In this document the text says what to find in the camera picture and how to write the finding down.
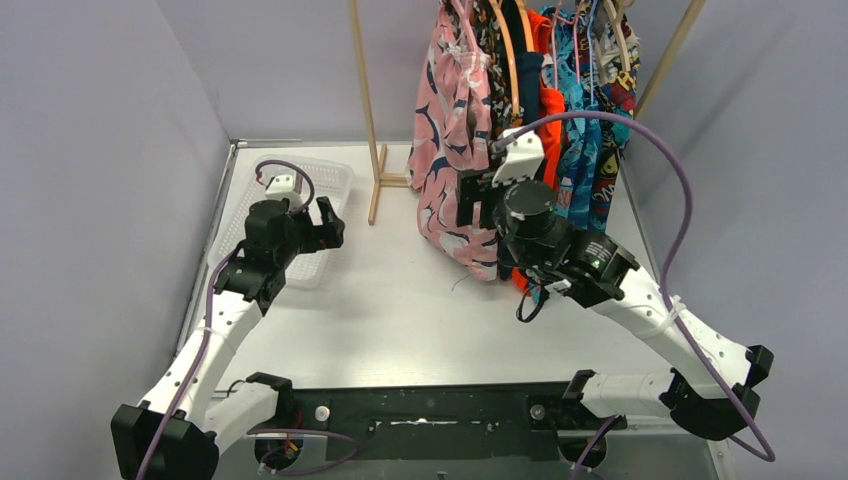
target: silver bolt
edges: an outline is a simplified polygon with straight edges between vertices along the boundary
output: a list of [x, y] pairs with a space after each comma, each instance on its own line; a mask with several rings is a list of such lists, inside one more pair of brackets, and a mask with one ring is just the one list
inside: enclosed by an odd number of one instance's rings
[[320, 407], [315, 409], [315, 420], [319, 422], [326, 422], [330, 419], [330, 409], [321, 405]]
[[530, 418], [533, 420], [543, 420], [545, 418], [545, 407], [541, 405], [530, 407]]

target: wooden clothing rack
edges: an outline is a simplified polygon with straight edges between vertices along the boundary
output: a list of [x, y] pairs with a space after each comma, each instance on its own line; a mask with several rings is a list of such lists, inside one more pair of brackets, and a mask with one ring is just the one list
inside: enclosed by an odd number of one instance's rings
[[[651, 78], [648, 79], [648, 84], [639, 96], [639, 101], [636, 104], [636, 109], [633, 112], [634, 118], [637, 120], [645, 107], [650, 104], [656, 91], [662, 84], [663, 79], [671, 70], [677, 54], [680, 52], [680, 47], [686, 41], [686, 36], [689, 30], [695, 24], [698, 14], [704, 7], [706, 0], [691, 0], [689, 7], [677, 24], [671, 40], [665, 47], [662, 57], [657, 64]], [[374, 189], [371, 191], [371, 205], [368, 209], [368, 224], [374, 225], [377, 218], [377, 204], [380, 201], [380, 190], [383, 188], [407, 188], [406, 177], [403, 173], [386, 173], [386, 156], [389, 148], [384, 143], [380, 146], [380, 153], [377, 153], [377, 136], [374, 131], [374, 115], [371, 110], [371, 93], [368, 88], [368, 68], [365, 63], [365, 49], [362, 46], [362, 27], [359, 22], [359, 5], [357, 0], [348, 0], [348, 10], [350, 13], [350, 27], [353, 34], [353, 48], [356, 52], [356, 69], [359, 73], [359, 89], [362, 96], [362, 110], [365, 116], [365, 130], [368, 132], [368, 147], [371, 152], [371, 170], [374, 175]]]

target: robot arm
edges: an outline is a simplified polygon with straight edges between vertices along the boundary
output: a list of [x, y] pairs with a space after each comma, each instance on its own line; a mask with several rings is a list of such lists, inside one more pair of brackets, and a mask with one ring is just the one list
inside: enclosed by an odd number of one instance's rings
[[[504, 136], [513, 131], [504, 132]], [[532, 132], [507, 145], [496, 171], [462, 172], [457, 223], [470, 224], [480, 204], [481, 226], [496, 228], [506, 245], [500, 263], [520, 269], [549, 292], [574, 299], [629, 330], [673, 367], [648, 375], [578, 372], [563, 400], [597, 417], [671, 417], [710, 440], [728, 438], [745, 421], [707, 371], [683, 333], [679, 316], [721, 377], [753, 417], [753, 388], [771, 369], [772, 353], [722, 336], [675, 299], [666, 308], [656, 282], [633, 255], [608, 236], [572, 226], [557, 215], [551, 188], [533, 180], [544, 154]]]
[[208, 343], [191, 385], [167, 419], [147, 470], [149, 479], [208, 480], [218, 457], [245, 432], [272, 417], [282, 425], [294, 418], [291, 381], [254, 374], [238, 392], [209, 409], [215, 387], [247, 334], [285, 286], [285, 270], [299, 254], [339, 248], [344, 222], [326, 197], [316, 199], [321, 225], [301, 207], [293, 175], [271, 179], [266, 198], [245, 219], [245, 239], [229, 256], [214, 283], [211, 326], [190, 335], [165, 375], [138, 405], [122, 405], [112, 417], [112, 437], [121, 476], [136, 478], [154, 432], [201, 349]]

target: white table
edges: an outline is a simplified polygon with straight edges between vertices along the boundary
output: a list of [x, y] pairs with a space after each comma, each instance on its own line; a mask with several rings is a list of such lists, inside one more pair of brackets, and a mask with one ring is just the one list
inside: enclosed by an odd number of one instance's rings
[[[341, 215], [345, 244], [332, 252], [317, 288], [280, 293], [219, 390], [256, 371], [291, 378], [297, 388], [320, 388], [557, 381], [585, 368], [639, 373], [668, 367], [626, 330], [568, 299], [552, 299], [530, 324], [518, 322], [521, 294], [514, 286], [464, 278], [465, 267], [421, 237], [412, 190], [384, 189], [376, 225], [368, 226], [367, 146], [294, 145], [239, 149], [230, 194], [251, 181], [261, 155], [346, 163], [356, 178]], [[400, 171], [407, 153], [407, 146], [392, 145], [387, 171]], [[608, 233], [647, 265], [623, 182]]]

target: white basket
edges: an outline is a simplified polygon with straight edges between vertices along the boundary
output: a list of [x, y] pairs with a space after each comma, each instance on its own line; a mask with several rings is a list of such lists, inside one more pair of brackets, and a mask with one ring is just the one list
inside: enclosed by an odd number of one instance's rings
[[[285, 160], [302, 168], [315, 184], [315, 198], [328, 197], [336, 215], [342, 218], [347, 197], [350, 195], [350, 187], [353, 184], [353, 169], [340, 163], [317, 160], [313, 158], [294, 157], [290, 155], [264, 155], [259, 157], [251, 168], [251, 172], [259, 162], [265, 160]], [[268, 165], [262, 168], [262, 176], [270, 178], [281, 173], [291, 172], [291, 169], [280, 165]], [[303, 182], [303, 193], [308, 195], [308, 186]], [[254, 203], [265, 200], [265, 188], [259, 183], [251, 180], [243, 185], [238, 195], [232, 198], [238, 199], [235, 209], [228, 211], [221, 219], [218, 235], [212, 250], [206, 259], [209, 268], [214, 268], [226, 255], [236, 248], [238, 242], [244, 240], [244, 220], [247, 218], [248, 209]], [[309, 206], [309, 214], [313, 223], [321, 223], [321, 214], [318, 207], [313, 204]], [[324, 250], [308, 255], [298, 255], [297, 258], [286, 269], [286, 286], [294, 288], [315, 288], [321, 280], [321, 273], [327, 264], [327, 256], [330, 251]]]

